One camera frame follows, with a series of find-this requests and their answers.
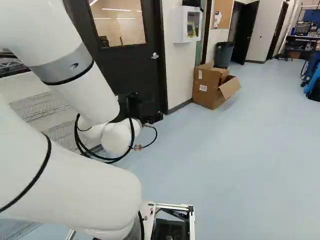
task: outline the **black trash can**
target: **black trash can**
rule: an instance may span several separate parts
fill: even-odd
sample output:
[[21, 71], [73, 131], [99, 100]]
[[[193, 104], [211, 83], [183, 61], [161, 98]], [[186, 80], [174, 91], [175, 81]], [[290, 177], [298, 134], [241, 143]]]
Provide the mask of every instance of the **black trash can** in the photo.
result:
[[235, 43], [231, 41], [218, 42], [215, 45], [214, 67], [226, 69], [230, 65]]

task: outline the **cork board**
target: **cork board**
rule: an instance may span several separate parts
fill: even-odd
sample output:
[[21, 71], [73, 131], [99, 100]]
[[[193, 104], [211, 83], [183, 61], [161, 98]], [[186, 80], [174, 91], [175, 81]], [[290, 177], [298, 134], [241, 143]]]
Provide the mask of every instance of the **cork board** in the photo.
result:
[[211, 29], [214, 29], [216, 11], [220, 11], [222, 13], [218, 29], [229, 29], [233, 6], [234, 0], [214, 0]]

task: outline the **black door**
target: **black door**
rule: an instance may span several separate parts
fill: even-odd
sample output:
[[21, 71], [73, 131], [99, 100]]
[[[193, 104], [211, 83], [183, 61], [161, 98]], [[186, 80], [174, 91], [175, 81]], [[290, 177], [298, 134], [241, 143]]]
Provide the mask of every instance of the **black door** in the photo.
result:
[[281, 12], [280, 12], [280, 16], [279, 16], [278, 22], [276, 24], [276, 28], [275, 28], [274, 35], [273, 35], [273, 38], [272, 38], [272, 41], [271, 41], [271, 45], [270, 45], [270, 48], [269, 48], [268, 55], [266, 56], [266, 60], [272, 59], [272, 57], [274, 56], [274, 52], [275, 52], [275, 49], [276, 49], [276, 46], [277, 46], [277, 43], [278, 43], [278, 39], [279, 39], [279, 36], [280, 36], [280, 33], [281, 33], [281, 29], [282, 29], [282, 26], [284, 24], [284, 21], [285, 21], [285, 18], [286, 18], [286, 14], [287, 14], [287, 11], [288, 11], [288, 6], [289, 6], [289, 4], [287, 2], [285, 2], [285, 1], [282, 3], [282, 9], [281, 9]]
[[153, 0], [63, 0], [113, 92], [139, 93], [144, 115], [168, 110], [160, 6]]
[[251, 36], [254, 31], [256, 16], [258, 12], [259, 1], [246, 4], [240, 11], [240, 16], [237, 23], [234, 49], [231, 60], [233, 62], [244, 65], [251, 41]]

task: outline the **light blue floor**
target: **light blue floor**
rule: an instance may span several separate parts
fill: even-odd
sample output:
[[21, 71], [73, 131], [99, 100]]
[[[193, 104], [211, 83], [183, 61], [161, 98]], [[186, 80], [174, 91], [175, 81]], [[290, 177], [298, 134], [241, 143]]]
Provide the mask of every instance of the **light blue floor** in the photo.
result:
[[[167, 116], [156, 143], [119, 166], [139, 177], [145, 200], [194, 205], [198, 240], [318, 240], [320, 102], [303, 94], [302, 65], [233, 65], [235, 96], [214, 111], [192, 103]], [[24, 240], [67, 233], [43, 225]]]

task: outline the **cardboard box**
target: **cardboard box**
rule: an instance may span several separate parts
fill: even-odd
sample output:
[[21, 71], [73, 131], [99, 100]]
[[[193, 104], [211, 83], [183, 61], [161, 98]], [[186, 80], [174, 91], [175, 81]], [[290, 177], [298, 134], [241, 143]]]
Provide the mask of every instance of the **cardboard box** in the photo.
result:
[[299, 59], [300, 55], [301, 55], [301, 52], [300, 51], [289, 51], [288, 55], [289, 55], [290, 58]]
[[194, 103], [216, 109], [241, 88], [238, 78], [228, 69], [214, 68], [212, 62], [194, 68]]

